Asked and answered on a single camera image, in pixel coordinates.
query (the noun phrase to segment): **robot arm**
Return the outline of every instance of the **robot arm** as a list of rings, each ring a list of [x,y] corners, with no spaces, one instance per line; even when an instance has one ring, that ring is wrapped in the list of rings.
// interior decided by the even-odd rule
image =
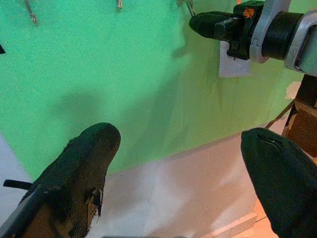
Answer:
[[[317,76],[317,9],[290,13],[290,2],[252,0],[235,6],[233,14],[199,13],[189,24],[204,37],[229,42],[229,56],[257,63],[283,60],[288,69]]]

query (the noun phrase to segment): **green wall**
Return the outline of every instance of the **green wall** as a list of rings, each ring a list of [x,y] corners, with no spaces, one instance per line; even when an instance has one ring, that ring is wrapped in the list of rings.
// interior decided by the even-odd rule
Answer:
[[[0,0],[0,131],[34,179],[94,123],[121,132],[116,173],[268,121],[302,78],[276,60],[219,78],[219,42],[191,31],[185,6],[123,1],[116,12],[115,0],[33,0],[34,26],[23,0]],[[196,10],[234,5],[196,1]]]

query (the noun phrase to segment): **white electrical outlet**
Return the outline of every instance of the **white electrical outlet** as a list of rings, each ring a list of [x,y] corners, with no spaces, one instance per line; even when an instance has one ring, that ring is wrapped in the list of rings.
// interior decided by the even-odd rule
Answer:
[[[229,57],[228,49],[229,43],[220,41],[219,76],[224,78],[249,76],[251,61]]]

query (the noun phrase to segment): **metal hook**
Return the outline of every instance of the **metal hook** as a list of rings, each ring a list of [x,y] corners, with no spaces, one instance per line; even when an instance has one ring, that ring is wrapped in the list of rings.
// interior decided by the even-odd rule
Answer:
[[[196,16],[197,14],[194,9],[194,0],[177,0],[177,5],[181,6],[183,2],[186,2],[187,8],[191,16]]]
[[[34,23],[37,23],[36,16],[35,16],[34,12],[32,11],[32,9],[31,9],[31,7],[30,7],[29,1],[28,1],[28,0],[24,0],[24,2],[25,2],[25,5],[26,5],[26,8],[28,9],[28,12],[29,12],[29,14],[30,14],[31,20],[32,20]]]
[[[117,6],[118,6],[119,9],[122,9],[123,1],[122,0],[117,0]]]

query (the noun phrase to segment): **orange logo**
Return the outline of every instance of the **orange logo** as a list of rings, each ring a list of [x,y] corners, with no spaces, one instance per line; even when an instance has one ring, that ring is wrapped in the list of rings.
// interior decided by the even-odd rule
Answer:
[[[243,15],[246,18],[252,18],[254,16],[255,10],[253,8],[246,8],[243,12]]]

